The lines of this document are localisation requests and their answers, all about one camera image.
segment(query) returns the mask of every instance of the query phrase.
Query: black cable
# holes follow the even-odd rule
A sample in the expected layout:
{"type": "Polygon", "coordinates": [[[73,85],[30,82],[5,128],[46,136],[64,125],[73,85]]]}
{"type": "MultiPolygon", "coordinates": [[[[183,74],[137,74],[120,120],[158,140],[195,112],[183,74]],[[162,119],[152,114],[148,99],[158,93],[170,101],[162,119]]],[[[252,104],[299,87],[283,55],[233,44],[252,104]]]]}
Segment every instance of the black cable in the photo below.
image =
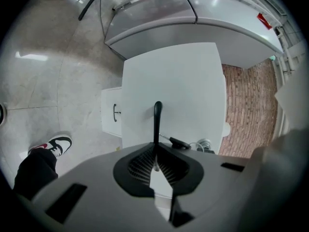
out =
{"type": "Polygon", "coordinates": [[[81,21],[82,18],[84,17],[84,15],[86,14],[87,10],[89,9],[90,5],[93,3],[94,0],[90,0],[87,5],[84,7],[83,11],[81,12],[81,14],[78,17],[78,20],[81,21]]]}
{"type": "Polygon", "coordinates": [[[100,23],[101,23],[101,27],[102,27],[102,31],[103,31],[103,37],[104,37],[104,40],[105,40],[105,32],[104,32],[104,27],[103,27],[103,22],[102,22],[102,16],[101,16],[101,3],[102,3],[102,0],[100,0],[100,23]]]}

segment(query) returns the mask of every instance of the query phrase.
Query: white sneaker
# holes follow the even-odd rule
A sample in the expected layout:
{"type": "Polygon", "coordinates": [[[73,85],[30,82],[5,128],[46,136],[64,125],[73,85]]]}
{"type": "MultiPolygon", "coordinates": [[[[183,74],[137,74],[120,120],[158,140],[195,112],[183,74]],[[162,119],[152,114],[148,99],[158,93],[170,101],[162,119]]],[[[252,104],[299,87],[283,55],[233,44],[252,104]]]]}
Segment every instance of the white sneaker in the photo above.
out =
{"type": "Polygon", "coordinates": [[[72,146],[72,139],[68,135],[58,135],[51,138],[47,143],[32,147],[28,155],[34,149],[43,148],[50,150],[56,158],[64,154],[72,146]]]}
{"type": "Polygon", "coordinates": [[[6,118],[6,109],[5,106],[0,103],[0,126],[4,124],[6,118]]]}

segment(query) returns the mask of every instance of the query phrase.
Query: person's leg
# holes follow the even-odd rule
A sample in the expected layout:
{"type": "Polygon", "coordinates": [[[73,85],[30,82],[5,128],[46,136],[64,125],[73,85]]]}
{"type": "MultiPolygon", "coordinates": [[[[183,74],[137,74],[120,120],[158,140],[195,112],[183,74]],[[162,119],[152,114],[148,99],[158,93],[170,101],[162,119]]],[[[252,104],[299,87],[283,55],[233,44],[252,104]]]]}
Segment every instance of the person's leg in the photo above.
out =
{"type": "Polygon", "coordinates": [[[14,191],[31,200],[41,188],[58,178],[55,170],[57,157],[71,145],[69,136],[59,135],[43,145],[31,148],[27,158],[19,165],[14,191]]]}

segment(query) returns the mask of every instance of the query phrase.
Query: freezer lid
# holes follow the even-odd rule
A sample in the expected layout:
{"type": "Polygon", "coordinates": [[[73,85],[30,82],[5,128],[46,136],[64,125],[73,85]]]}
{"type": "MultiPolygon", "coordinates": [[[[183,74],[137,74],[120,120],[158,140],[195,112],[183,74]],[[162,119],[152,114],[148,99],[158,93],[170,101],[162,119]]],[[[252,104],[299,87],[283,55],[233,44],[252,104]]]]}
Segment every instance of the freezer lid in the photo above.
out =
{"type": "Polygon", "coordinates": [[[235,0],[189,0],[198,24],[208,24],[246,34],[272,50],[283,53],[273,29],[268,30],[257,18],[259,12],[235,0]]]}
{"type": "Polygon", "coordinates": [[[195,14],[187,0],[141,0],[113,18],[105,43],[111,45],[133,33],[173,23],[195,23],[195,14]]]}

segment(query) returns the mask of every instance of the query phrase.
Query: black lever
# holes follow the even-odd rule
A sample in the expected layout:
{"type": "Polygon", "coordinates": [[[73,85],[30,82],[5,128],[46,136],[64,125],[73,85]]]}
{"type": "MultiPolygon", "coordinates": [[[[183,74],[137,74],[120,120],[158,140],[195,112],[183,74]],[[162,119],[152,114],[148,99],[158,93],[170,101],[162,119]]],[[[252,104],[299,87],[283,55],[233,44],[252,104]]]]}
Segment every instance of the black lever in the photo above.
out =
{"type": "Polygon", "coordinates": [[[113,110],[114,110],[114,121],[117,122],[117,119],[115,118],[115,114],[121,114],[121,112],[115,112],[115,106],[116,106],[116,104],[114,104],[114,108],[113,108],[113,110]]]}
{"type": "Polygon", "coordinates": [[[160,119],[162,112],[163,104],[160,101],[157,101],[154,104],[154,144],[159,143],[159,133],[160,133],[160,119]]]}

